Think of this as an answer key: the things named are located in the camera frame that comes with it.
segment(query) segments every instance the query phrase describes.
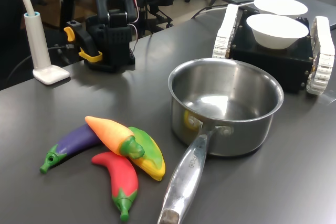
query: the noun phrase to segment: white desk lamp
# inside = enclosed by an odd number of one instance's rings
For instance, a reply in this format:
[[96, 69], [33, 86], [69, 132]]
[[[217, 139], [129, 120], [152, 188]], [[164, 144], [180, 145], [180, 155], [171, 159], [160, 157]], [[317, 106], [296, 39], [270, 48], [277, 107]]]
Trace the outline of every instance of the white desk lamp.
[[23, 0], [27, 13], [25, 24], [27, 29], [31, 58], [33, 59], [33, 75], [40, 82], [50, 85], [68, 78], [70, 73], [50, 62], [46, 37], [43, 31], [40, 13], [35, 12], [30, 0]]

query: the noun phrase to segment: saucepan rim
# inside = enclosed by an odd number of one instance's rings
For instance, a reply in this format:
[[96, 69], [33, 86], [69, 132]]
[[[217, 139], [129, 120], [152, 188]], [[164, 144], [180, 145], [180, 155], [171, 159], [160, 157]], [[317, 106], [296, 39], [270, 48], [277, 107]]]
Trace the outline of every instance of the saucepan rim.
[[[265, 115], [262, 115], [260, 117], [257, 117], [257, 118], [253, 118], [253, 119], [246, 119], [246, 120], [224, 120], [224, 119], [219, 119], [219, 118], [214, 118], [214, 117], [211, 117], [211, 116], [204, 116], [198, 112], [196, 112], [195, 110], [189, 108], [187, 105], [185, 105], [183, 102], [181, 102], [177, 96], [175, 95], [174, 91], [173, 91], [173, 87], [172, 87], [172, 84], [173, 84], [173, 80], [175, 78], [175, 76], [180, 72], [182, 71], [185, 67], [191, 65], [191, 64], [194, 64], [195, 62], [200, 62], [200, 61], [217, 61], [217, 62], [226, 62], [226, 63], [229, 63], [229, 64], [240, 64], [240, 65], [244, 65], [248, 68], [252, 68], [252, 69], [255, 69], [257, 70], [260, 74], [264, 74], [266, 75], [269, 80], [271, 82], [274, 83], [274, 86], [276, 88], [276, 90], [278, 91], [279, 93], [279, 97], [278, 97], [278, 103], [277, 105], [270, 111], [268, 112], [267, 114]], [[211, 120], [216, 120], [216, 121], [220, 121], [220, 122], [252, 122], [252, 121], [258, 121], [258, 120], [261, 120], [261, 119], [264, 119], [264, 118], [267, 118], [269, 117], [270, 115], [274, 114], [282, 105], [282, 103], [284, 102], [284, 91], [281, 87], [281, 85], [279, 84], [279, 82], [273, 77], [271, 76], [269, 73], [267, 73], [266, 71], [256, 67], [256, 66], [253, 66], [251, 64], [248, 64], [248, 63], [245, 63], [245, 62], [242, 62], [242, 61], [239, 61], [239, 60], [230, 60], [230, 59], [219, 59], [219, 58], [203, 58], [203, 59], [196, 59], [196, 60], [190, 60], [190, 61], [187, 61], [179, 66], [177, 66], [169, 75], [168, 77], [168, 88], [169, 88], [169, 91], [171, 93], [171, 95], [173, 96], [173, 98], [182, 106], [184, 107], [186, 110], [188, 111], [191, 111], [193, 112], [194, 114], [196, 115], [199, 115], [203, 118], [207, 118], [207, 119], [211, 119]]]

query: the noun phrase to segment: stainless steel saucepan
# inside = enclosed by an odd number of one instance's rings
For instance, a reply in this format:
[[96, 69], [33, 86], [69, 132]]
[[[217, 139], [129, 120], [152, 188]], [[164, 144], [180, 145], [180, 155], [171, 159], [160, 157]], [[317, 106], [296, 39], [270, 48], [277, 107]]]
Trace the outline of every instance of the stainless steel saucepan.
[[172, 175], [158, 224], [179, 224], [196, 193], [206, 154], [232, 157], [256, 150], [284, 93], [267, 72], [215, 58], [178, 66], [168, 85], [172, 129], [189, 147]]

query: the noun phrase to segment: white lamp base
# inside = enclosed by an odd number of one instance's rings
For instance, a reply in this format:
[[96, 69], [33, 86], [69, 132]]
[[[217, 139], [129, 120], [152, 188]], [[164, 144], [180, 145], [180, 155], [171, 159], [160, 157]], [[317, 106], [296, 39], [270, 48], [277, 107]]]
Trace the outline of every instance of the white lamp base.
[[50, 85], [70, 77], [70, 73], [63, 68], [50, 65], [46, 68], [34, 69], [34, 77], [40, 82]]

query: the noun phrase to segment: toy vegetable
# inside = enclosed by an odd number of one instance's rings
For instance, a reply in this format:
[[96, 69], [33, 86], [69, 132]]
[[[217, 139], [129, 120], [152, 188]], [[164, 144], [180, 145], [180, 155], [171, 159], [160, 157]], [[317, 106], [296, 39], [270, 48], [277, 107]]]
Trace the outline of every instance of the toy vegetable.
[[92, 158], [96, 165], [105, 166], [111, 176], [112, 199], [121, 211], [120, 219], [127, 221], [128, 210], [138, 192], [138, 178], [134, 167], [127, 158], [113, 152], [100, 153]]
[[65, 157], [79, 153], [99, 143], [101, 141], [97, 135], [85, 124], [70, 132], [50, 149], [44, 165], [40, 167], [40, 172], [47, 173], [50, 167], [58, 164]]
[[144, 149], [135, 141], [133, 132], [127, 127], [112, 120], [93, 116], [85, 117], [85, 121], [103, 144], [114, 153], [133, 159], [144, 155]]
[[160, 181], [166, 171], [162, 153], [153, 140], [146, 132], [134, 127], [129, 127], [134, 133], [137, 142], [144, 148], [145, 155], [138, 159], [131, 160], [148, 173], [152, 178]]

